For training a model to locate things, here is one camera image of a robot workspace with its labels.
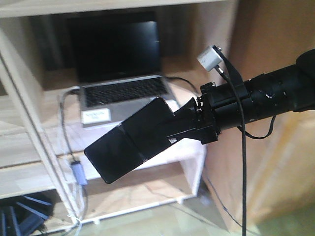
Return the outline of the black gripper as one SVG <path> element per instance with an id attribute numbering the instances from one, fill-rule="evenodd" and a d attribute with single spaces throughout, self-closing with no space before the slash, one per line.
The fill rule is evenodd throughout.
<path id="1" fill-rule="evenodd" d="M 241 125 L 241 114 L 235 95 L 228 84 L 215 86 L 207 83 L 200 87 L 201 96 L 198 105 L 201 108 L 201 124 L 169 123 L 167 137 L 170 139 L 194 139 L 202 144 L 215 142 L 219 134 L 226 129 Z M 174 113 L 175 120 L 195 120 L 196 101 L 191 98 L 184 106 Z"/>

